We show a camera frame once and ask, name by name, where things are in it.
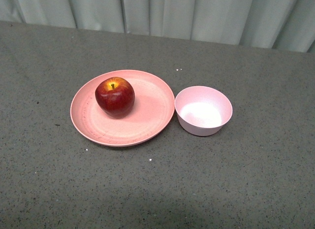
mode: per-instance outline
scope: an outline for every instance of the curtain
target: curtain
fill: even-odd
[[[315,0],[0,0],[0,20],[315,53]]]

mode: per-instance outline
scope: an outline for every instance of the white curtain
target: white curtain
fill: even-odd
[[[315,0],[0,0],[0,20],[315,53]]]

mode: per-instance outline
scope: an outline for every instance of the table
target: table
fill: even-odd
[[[315,227],[315,55],[0,22],[0,228]],[[135,69],[233,105],[215,135],[173,116],[101,146],[73,126],[89,80]]]

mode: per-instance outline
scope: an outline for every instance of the pink bowl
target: pink bowl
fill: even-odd
[[[191,134],[208,136],[218,132],[232,117],[232,104],[221,92],[192,86],[179,92],[175,109],[181,126]]]

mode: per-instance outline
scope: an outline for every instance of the bowl rim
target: bowl rim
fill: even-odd
[[[202,88],[206,88],[206,89],[209,89],[209,90],[213,90],[213,91],[215,91],[215,92],[218,92],[218,93],[220,93],[221,95],[223,95],[223,97],[228,101],[229,106],[230,106],[230,108],[231,108],[231,113],[230,113],[228,119],[227,119],[225,122],[221,123],[220,126],[208,127],[208,128],[207,128],[207,127],[196,126],[196,125],[192,124],[191,122],[186,121],[186,120],[179,114],[179,111],[178,111],[178,108],[177,108],[177,105],[176,105],[176,104],[177,104],[177,100],[178,100],[178,96],[179,96],[180,93],[182,93],[183,91],[185,91],[185,90],[187,90],[187,89],[191,89],[191,88],[196,88],[196,87],[202,87]],[[174,106],[175,106],[175,110],[176,110],[177,115],[180,116],[183,121],[185,121],[186,123],[188,123],[188,124],[190,124],[190,125],[192,125],[192,126],[194,126],[194,127],[201,128],[201,129],[205,129],[205,130],[214,129],[214,128],[218,128],[218,127],[224,126],[226,123],[229,122],[229,120],[231,120],[232,115],[233,115],[233,106],[232,106],[232,103],[231,103],[231,101],[228,99],[228,97],[227,97],[225,94],[223,94],[222,92],[220,92],[219,90],[216,90],[216,89],[214,89],[214,88],[211,88],[211,87],[208,87],[208,86],[202,86],[202,85],[189,86],[189,87],[186,87],[186,88],[184,88],[183,90],[181,90],[181,91],[176,95],[176,97],[175,97],[175,105],[174,105]]]

